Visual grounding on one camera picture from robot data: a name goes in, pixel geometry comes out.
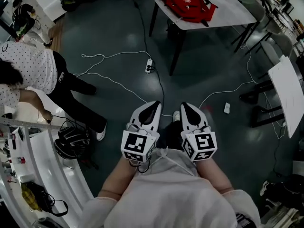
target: sleeve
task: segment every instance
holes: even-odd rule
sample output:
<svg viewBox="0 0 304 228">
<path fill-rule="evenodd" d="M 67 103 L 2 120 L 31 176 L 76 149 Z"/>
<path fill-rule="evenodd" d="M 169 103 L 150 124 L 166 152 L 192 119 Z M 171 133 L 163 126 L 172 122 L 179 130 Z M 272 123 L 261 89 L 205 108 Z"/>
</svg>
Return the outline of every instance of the sleeve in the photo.
<svg viewBox="0 0 304 228">
<path fill-rule="evenodd" d="M 26 10 L 27 12 L 31 12 L 33 10 L 33 6 L 30 6 L 29 4 L 23 4 L 22 9 Z"/>
<path fill-rule="evenodd" d="M 237 216 L 238 223 L 250 224 L 253 222 L 255 227 L 260 227 L 261 219 L 258 213 L 257 207 L 254 204 L 252 198 L 243 190 L 233 190 L 223 194 L 223 197 L 232 206 Z"/>
<path fill-rule="evenodd" d="M 0 85 L 0 105 L 16 109 L 20 99 L 20 90 L 12 89 L 7 85 Z"/>
<path fill-rule="evenodd" d="M 94 198 L 88 201 L 82 212 L 78 228 L 101 228 L 117 201 L 111 198 Z"/>
</svg>

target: black hair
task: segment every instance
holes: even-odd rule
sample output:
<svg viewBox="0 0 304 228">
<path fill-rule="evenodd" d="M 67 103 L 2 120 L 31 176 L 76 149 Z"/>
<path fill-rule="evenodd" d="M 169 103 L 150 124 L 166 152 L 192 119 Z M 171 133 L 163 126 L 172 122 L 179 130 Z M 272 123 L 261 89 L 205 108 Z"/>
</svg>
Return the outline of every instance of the black hair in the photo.
<svg viewBox="0 0 304 228">
<path fill-rule="evenodd" d="M 14 0 L 13 1 L 13 7 L 14 8 L 17 7 L 19 5 L 19 3 L 21 3 L 21 2 L 22 2 L 22 0 Z"/>
<path fill-rule="evenodd" d="M 0 84 L 15 86 L 18 83 L 23 84 L 21 73 L 12 66 L 11 62 L 0 59 Z"/>
</svg>

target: polka dot shirt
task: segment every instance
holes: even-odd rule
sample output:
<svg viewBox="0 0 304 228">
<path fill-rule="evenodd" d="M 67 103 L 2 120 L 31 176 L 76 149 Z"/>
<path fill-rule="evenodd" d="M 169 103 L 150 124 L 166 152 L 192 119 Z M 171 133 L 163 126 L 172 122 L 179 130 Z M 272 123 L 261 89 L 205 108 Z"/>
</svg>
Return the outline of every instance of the polka dot shirt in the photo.
<svg viewBox="0 0 304 228">
<path fill-rule="evenodd" d="M 20 42 L 6 42 L 0 45 L 0 58 L 9 61 L 22 75 L 23 84 L 10 87 L 0 84 L 0 105 L 17 108 L 20 89 L 31 86 L 50 94 L 57 82 L 57 69 L 50 49 L 39 50 Z"/>
</svg>

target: white adapter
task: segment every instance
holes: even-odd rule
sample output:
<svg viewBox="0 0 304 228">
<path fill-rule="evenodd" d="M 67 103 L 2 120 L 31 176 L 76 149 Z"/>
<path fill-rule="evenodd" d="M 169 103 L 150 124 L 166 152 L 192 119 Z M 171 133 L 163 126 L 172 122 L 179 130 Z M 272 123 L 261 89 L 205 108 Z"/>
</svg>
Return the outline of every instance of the white adapter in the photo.
<svg viewBox="0 0 304 228">
<path fill-rule="evenodd" d="M 152 62 L 153 62 L 152 59 L 148 59 L 146 66 L 146 74 L 151 73 Z"/>
<path fill-rule="evenodd" d="M 224 113 L 229 114 L 230 113 L 230 104 L 226 102 L 225 108 L 224 108 Z"/>
</svg>

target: white shirt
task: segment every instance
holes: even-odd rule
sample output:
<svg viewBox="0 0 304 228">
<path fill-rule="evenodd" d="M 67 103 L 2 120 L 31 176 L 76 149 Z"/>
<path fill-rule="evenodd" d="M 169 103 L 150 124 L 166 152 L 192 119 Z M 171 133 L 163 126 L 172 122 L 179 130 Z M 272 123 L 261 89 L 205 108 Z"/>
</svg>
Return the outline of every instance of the white shirt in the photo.
<svg viewBox="0 0 304 228">
<path fill-rule="evenodd" d="M 19 89 L 29 86 L 42 90 L 46 94 L 54 90 L 57 69 L 51 49 L 39 50 L 20 42 L 6 42 L 0 46 L 0 58 L 11 62 L 23 78 L 23 84 L 15 87 L 0 84 L 0 105 L 17 108 L 20 99 Z"/>
<path fill-rule="evenodd" d="M 148 171 L 135 175 L 118 202 L 87 202 L 78 228 L 236 228 L 238 213 L 260 226 L 257 207 L 243 190 L 219 194 L 181 151 L 157 158 L 154 152 Z"/>
</svg>

